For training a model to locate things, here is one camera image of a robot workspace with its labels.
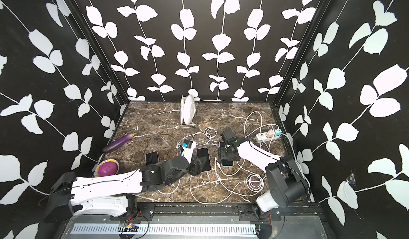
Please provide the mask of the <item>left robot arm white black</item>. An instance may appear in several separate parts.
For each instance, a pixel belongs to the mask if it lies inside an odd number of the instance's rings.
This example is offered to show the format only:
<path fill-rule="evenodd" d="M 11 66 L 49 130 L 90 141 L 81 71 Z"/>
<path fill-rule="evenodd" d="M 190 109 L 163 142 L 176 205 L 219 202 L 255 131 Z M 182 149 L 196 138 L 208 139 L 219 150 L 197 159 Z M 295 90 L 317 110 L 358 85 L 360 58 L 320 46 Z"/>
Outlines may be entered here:
<path fill-rule="evenodd" d="M 207 157 L 188 161 L 178 155 L 125 174 L 105 177 L 76 177 L 66 172 L 52 186 L 45 209 L 45 223 L 56 223 L 81 214 L 122 216 L 137 210 L 134 195 L 158 191 L 186 174 L 197 176 L 205 170 Z"/>

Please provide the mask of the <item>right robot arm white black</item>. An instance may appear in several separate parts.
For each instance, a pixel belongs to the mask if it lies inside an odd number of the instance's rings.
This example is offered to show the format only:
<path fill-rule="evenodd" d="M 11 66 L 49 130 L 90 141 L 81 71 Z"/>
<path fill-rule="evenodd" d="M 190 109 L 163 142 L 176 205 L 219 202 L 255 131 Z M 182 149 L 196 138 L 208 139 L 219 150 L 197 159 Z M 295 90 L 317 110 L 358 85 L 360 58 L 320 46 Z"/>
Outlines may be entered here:
<path fill-rule="evenodd" d="M 293 157 L 271 154 L 248 138 L 238 137 L 230 128 L 225 129 L 221 137 L 225 147 L 220 150 L 228 159 L 249 161 L 266 175 L 268 191 L 255 200 L 255 213 L 265 214 L 272 209 L 286 208 L 309 194 L 310 186 Z"/>

